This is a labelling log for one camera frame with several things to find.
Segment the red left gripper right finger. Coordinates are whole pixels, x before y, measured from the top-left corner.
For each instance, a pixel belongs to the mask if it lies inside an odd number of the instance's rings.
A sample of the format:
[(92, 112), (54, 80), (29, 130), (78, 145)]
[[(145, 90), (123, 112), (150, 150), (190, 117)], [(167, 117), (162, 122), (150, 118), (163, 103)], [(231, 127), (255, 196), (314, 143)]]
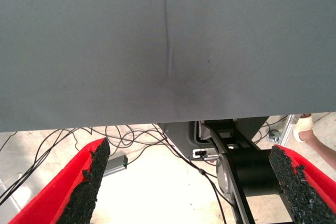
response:
[(335, 223), (335, 181), (299, 153), (274, 145), (269, 162), (295, 223)]

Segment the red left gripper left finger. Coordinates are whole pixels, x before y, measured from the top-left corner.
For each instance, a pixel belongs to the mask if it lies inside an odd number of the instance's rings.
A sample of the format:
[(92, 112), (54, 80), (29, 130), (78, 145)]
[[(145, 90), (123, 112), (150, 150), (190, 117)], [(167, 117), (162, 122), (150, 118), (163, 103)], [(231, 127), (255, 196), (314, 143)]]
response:
[(11, 223), (90, 223), (110, 155), (106, 138), (84, 146)]

